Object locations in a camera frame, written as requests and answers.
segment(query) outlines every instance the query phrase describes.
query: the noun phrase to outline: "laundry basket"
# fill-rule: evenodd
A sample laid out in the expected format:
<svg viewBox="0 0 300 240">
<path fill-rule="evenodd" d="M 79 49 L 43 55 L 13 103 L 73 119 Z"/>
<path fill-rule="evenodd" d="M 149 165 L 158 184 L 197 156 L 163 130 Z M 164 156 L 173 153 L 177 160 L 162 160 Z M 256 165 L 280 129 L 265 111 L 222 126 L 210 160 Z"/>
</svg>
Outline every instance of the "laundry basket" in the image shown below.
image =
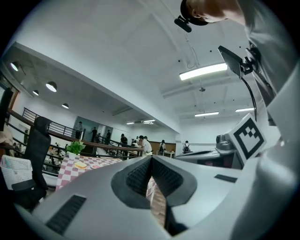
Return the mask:
<svg viewBox="0 0 300 240">
<path fill-rule="evenodd" d="M 9 190 L 12 184 L 32 179 L 30 160 L 3 155 L 0 167 Z"/>
</svg>

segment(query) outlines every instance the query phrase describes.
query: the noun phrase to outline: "round ceiling lamp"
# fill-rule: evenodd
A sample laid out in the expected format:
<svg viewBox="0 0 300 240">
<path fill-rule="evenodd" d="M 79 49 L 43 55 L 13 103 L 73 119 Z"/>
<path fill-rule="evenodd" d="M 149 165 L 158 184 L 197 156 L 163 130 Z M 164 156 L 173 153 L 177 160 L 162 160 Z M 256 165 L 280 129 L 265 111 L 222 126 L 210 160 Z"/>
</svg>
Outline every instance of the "round ceiling lamp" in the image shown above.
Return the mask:
<svg viewBox="0 0 300 240">
<path fill-rule="evenodd" d="M 18 66 L 17 62 L 11 62 L 10 66 L 13 68 L 14 71 L 16 71 L 16 72 L 19 71 L 18 68 L 17 68 L 17 66 Z"/>
<path fill-rule="evenodd" d="M 38 90 L 34 90 L 33 93 L 34 93 L 35 95 L 37 95 L 37 96 L 39 95 Z"/>
<path fill-rule="evenodd" d="M 52 92 L 56 92 L 57 91 L 57 85 L 55 82 L 49 82 L 46 84 L 46 87 L 52 91 Z"/>
<path fill-rule="evenodd" d="M 68 105 L 67 103 L 64 103 L 62 106 L 63 106 L 64 108 L 69 109 L 69 105 Z"/>
</svg>

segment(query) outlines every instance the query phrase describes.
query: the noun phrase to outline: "green plant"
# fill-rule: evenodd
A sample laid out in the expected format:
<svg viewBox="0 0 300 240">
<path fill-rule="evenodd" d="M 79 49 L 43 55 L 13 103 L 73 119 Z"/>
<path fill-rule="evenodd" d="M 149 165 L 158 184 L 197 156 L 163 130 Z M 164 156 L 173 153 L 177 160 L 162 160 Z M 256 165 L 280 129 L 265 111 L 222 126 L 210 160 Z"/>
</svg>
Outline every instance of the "green plant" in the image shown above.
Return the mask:
<svg viewBox="0 0 300 240">
<path fill-rule="evenodd" d="M 85 145 L 82 142 L 72 142 L 70 146 L 67 146 L 67 151 L 78 154 L 84 148 Z"/>
</svg>

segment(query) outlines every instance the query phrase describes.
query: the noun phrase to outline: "pink and white tablecloth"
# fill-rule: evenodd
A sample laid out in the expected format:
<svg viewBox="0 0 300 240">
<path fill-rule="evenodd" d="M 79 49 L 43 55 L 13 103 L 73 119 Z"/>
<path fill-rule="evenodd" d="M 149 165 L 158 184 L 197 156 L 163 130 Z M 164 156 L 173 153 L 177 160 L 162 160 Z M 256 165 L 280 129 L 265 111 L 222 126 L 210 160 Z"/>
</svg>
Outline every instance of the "pink and white tablecloth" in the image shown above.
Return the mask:
<svg viewBox="0 0 300 240">
<path fill-rule="evenodd" d="M 86 169 L 77 169 L 74 167 L 74 163 L 78 162 L 79 160 L 84 162 L 87 165 Z M 97 158 L 97 157 L 85 157 L 85 156 L 78 156 L 75 158 L 75 160 L 71 160 L 68 158 L 67 155 L 61 163 L 60 172 L 58 174 L 58 179 L 56 182 L 56 190 L 61 189 L 70 181 L 77 178 L 79 175 L 92 170 L 90 167 L 90 165 L 92 164 L 97 164 L 100 167 L 104 167 L 118 162 L 122 162 L 122 160 L 118 158 Z M 152 202 L 153 199 L 155 186 L 156 183 L 154 179 L 151 178 L 148 183 L 148 189 L 146 194 L 146 197 L 150 202 Z"/>
</svg>

